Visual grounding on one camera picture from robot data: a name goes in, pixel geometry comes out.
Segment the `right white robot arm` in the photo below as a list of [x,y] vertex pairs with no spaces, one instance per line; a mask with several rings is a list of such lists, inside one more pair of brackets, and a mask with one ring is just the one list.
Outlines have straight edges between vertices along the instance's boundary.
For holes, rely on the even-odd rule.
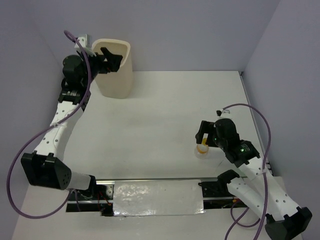
[[223,196],[237,197],[259,216],[270,239],[292,240],[306,230],[312,218],[311,211],[289,197],[264,166],[254,145],[240,138],[231,119],[203,120],[195,139],[198,145],[204,143],[220,148],[227,160],[250,180],[247,185],[231,169],[217,177],[217,190]]

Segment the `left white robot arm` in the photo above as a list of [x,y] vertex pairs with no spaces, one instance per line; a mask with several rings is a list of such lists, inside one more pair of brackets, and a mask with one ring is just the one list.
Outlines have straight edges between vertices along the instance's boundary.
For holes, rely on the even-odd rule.
[[72,171],[63,159],[71,133],[89,102],[88,84],[98,74],[117,72],[120,68],[122,55],[113,54],[106,47],[100,50],[88,57],[79,52],[63,60],[61,92],[50,130],[42,135],[34,151],[24,153],[20,160],[32,186],[74,189],[88,200],[97,196],[96,178]]

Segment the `clear bottle yellow cap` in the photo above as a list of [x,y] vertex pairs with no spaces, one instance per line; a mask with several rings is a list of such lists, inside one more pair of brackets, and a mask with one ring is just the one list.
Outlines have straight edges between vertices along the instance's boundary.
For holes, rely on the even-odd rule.
[[201,143],[197,143],[194,149],[194,155],[201,160],[207,159],[209,154],[209,146],[206,144],[207,138],[203,138]]

